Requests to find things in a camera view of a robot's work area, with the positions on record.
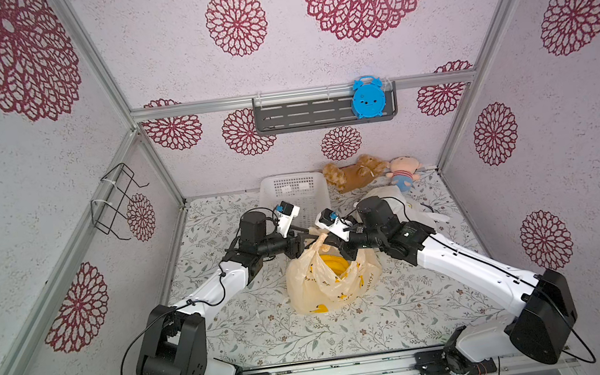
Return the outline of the orange-yellow banana bunch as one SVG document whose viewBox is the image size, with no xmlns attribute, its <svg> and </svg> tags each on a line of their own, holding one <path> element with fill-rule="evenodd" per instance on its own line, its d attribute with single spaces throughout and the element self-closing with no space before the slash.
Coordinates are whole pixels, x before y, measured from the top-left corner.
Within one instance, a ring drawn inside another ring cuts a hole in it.
<svg viewBox="0 0 600 375">
<path fill-rule="evenodd" d="M 341 282 L 348 277 L 358 274 L 358 265 L 356 262 L 350 262 L 343 257 L 321 254 L 321 259 L 335 275 L 335 282 Z"/>
</svg>

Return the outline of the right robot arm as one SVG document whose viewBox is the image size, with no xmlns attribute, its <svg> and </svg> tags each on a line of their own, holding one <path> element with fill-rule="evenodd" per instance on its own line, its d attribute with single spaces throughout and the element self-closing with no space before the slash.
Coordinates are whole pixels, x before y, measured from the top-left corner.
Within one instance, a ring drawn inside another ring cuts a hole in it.
<svg viewBox="0 0 600 375">
<path fill-rule="evenodd" d="M 521 354 L 553 365 L 561 358 L 577 321 L 577 310 L 564 275 L 542 274 L 497 262 L 450 240 L 436 229 L 446 217 L 420 212 L 394 196 L 367 196 L 348 217 L 327 208 L 316 218 L 328 230 L 327 242 L 341 255 L 379 249 L 412 266 L 441 273 L 485 295 L 505 315 L 484 324 L 461 326 L 443 345 L 442 366 L 465 375 L 486 361 Z"/>
</svg>

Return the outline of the white plastic bag lemon print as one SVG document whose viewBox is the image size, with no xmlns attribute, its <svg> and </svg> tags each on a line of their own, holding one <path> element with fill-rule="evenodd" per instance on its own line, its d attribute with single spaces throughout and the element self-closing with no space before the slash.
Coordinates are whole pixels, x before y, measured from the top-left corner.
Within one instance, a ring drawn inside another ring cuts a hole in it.
<svg viewBox="0 0 600 375">
<path fill-rule="evenodd" d="M 397 186 L 375 187 L 364 195 L 364 198 L 380 197 L 385 201 L 397 218 L 402 222 L 416 221 L 429 227 L 449 223 L 451 218 L 444 214 L 425 211 L 423 205 L 413 199 L 406 198 Z"/>
</svg>

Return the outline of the beige plastic bag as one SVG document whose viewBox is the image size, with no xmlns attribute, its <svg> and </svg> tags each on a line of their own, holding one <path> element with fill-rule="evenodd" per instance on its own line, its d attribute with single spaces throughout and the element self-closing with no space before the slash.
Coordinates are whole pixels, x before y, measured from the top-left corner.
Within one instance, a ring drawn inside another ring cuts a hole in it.
<svg viewBox="0 0 600 375">
<path fill-rule="evenodd" d="M 286 282 L 290 304 L 298 314 L 312 315 L 336 312 L 373 290 L 383 270 L 371 248 L 358 250 L 355 261 L 358 274 L 335 282 L 334 273 L 324 264 L 323 255 L 340 256 L 339 249 L 327 244 L 326 230 L 312 228 L 317 240 L 306 245 L 299 258 L 290 261 Z"/>
</svg>

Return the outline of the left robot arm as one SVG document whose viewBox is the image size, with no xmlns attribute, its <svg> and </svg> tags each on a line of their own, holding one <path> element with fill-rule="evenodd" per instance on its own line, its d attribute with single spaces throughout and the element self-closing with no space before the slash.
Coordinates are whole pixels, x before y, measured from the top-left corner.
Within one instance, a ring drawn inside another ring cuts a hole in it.
<svg viewBox="0 0 600 375">
<path fill-rule="evenodd" d="M 228 302 L 247 288 L 264 263 L 279 255 L 295 259 L 317 237 L 291 225 L 297 215 L 254 208 L 240 217 L 235 238 L 216 271 L 174 306 L 149 314 L 140 343 L 136 375 L 243 375 L 242 367 L 215 359 L 207 350 L 207 327 Z"/>
</svg>

